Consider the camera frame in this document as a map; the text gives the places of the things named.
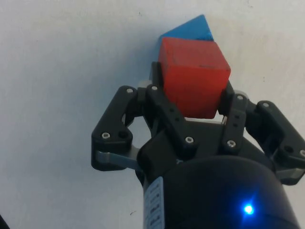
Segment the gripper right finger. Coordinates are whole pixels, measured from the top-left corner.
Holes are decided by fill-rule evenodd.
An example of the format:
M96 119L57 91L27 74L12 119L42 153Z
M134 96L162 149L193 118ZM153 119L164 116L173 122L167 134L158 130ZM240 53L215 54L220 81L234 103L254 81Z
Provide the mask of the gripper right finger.
M218 108L224 116L221 147L225 154L244 151L244 131L259 144L271 160L274 172L284 185L296 185L305 174L305 140L270 101L252 103L228 83Z

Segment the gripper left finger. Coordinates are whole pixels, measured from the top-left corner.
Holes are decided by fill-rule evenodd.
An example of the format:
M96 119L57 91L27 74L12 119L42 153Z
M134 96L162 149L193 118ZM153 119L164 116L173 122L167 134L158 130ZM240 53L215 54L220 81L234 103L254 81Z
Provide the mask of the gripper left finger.
M99 171L131 168L160 172L175 166L177 160L193 158L199 140L176 105L163 89L161 64L151 65L152 82L133 88L121 86L91 135L91 165ZM129 126L143 117L151 138L136 149Z

